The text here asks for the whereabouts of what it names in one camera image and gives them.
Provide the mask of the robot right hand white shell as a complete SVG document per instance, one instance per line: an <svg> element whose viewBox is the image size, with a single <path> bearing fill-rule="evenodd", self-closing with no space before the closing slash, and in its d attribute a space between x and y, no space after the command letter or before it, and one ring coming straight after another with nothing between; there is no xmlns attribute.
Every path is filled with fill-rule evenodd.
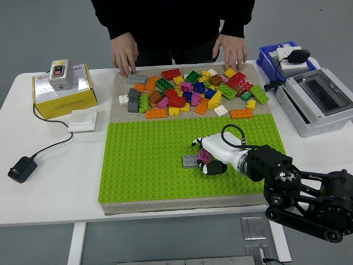
<svg viewBox="0 0 353 265"><path fill-rule="evenodd" d="M227 165L232 165L238 173L247 175L247 150L233 147L224 142L221 133L198 137L192 142L192 146L200 144L200 147L210 153L216 160L204 163L199 158L197 164L206 175L225 173Z"/></svg>

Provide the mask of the person's left hand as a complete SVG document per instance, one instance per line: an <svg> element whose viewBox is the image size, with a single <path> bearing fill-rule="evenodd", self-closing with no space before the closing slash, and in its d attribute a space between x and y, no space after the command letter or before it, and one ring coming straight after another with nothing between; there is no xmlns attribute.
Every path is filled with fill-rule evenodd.
<svg viewBox="0 0 353 265"><path fill-rule="evenodd" d="M244 38L220 34L212 49L212 58L218 56L220 47L223 47L224 65L226 69L232 68L242 71L243 64L248 57L247 45Z"/></svg>

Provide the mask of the person's right hand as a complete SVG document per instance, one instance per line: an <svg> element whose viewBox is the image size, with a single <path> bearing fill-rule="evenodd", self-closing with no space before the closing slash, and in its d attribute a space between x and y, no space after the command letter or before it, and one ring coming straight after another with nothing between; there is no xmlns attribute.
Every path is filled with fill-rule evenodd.
<svg viewBox="0 0 353 265"><path fill-rule="evenodd" d="M124 33L111 40L111 61L123 77L136 73L138 47L131 33Z"/></svg>

